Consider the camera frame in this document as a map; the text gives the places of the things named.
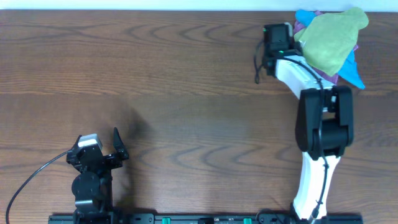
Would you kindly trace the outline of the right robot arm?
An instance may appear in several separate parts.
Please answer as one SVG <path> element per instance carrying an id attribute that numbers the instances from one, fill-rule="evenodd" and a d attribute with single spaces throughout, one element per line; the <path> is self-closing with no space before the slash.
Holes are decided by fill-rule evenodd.
<path id="1" fill-rule="evenodd" d="M 298 98 L 295 140 L 302 152 L 302 170 L 285 223 L 352 222 L 332 218 L 326 211 L 333 173 L 353 142 L 351 89 L 325 80 L 307 64 L 288 22 L 265 25 L 263 35 L 261 66 Z"/>

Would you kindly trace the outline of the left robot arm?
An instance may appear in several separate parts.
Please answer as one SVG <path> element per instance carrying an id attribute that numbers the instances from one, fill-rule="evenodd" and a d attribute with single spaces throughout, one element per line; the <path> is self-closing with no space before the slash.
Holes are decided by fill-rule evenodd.
<path id="1" fill-rule="evenodd" d="M 113 129 L 115 152 L 102 153 L 102 143 L 97 134 L 79 136 L 71 151 L 67 153 L 67 163 L 80 174 L 72 183 L 76 210 L 73 223 L 122 223 L 122 211 L 113 207 L 111 171 L 123 166 L 129 159 L 127 149 L 117 128 Z"/>

